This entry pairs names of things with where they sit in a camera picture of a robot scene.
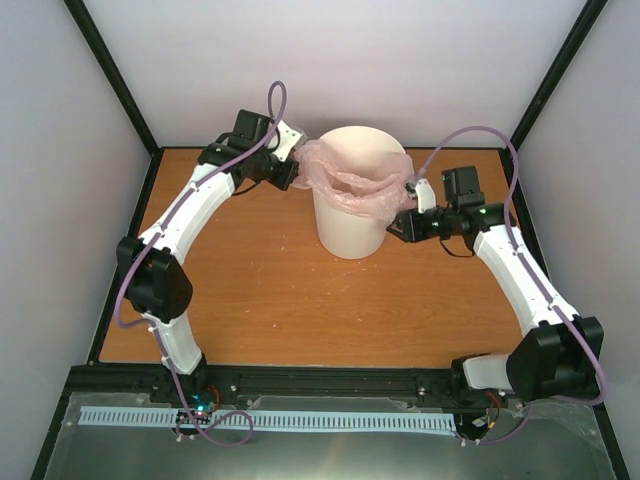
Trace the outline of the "pink translucent plastic trash bag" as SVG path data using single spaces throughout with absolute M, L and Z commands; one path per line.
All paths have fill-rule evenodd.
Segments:
M 358 173 L 349 165 L 351 156 L 322 140 L 307 142 L 294 158 L 299 173 L 293 186 L 311 190 L 344 213 L 389 224 L 400 210 L 414 205 L 405 188 L 414 174 L 406 154 L 384 153 L 371 173 Z

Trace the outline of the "white plastic trash bin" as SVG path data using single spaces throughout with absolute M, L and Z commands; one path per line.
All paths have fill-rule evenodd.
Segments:
M 402 145 L 390 134 L 368 126 L 336 128 L 320 139 L 346 158 L 347 172 L 371 178 L 390 154 L 404 154 Z M 376 219 L 346 213 L 313 192 L 316 227 L 320 243 L 334 256 L 359 260 L 377 251 L 386 226 Z

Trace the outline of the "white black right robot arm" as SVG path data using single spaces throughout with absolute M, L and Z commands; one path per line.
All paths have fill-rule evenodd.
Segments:
M 489 203 L 473 166 L 441 174 L 445 203 L 437 205 L 425 179 L 406 189 L 417 205 L 397 213 L 390 233 L 406 243 L 463 239 L 499 284 L 522 339 L 509 354 L 477 354 L 453 361 L 460 387 L 501 390 L 524 401 L 559 398 L 598 405 L 604 399 L 599 353 L 604 331 L 553 287 L 524 242 L 505 203 Z

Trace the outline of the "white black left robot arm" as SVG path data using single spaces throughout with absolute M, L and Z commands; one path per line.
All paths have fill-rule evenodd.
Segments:
M 303 131 L 255 112 L 239 111 L 234 128 L 205 147 L 184 188 L 139 237 L 116 248 L 122 283 L 116 301 L 129 301 L 158 341 L 161 361 L 177 373 L 172 388 L 186 402 L 201 400 L 208 378 L 197 368 L 204 355 L 194 340 L 187 309 L 193 286 L 183 265 L 215 211 L 246 180 L 281 191 L 293 183 L 299 164 L 293 153 Z

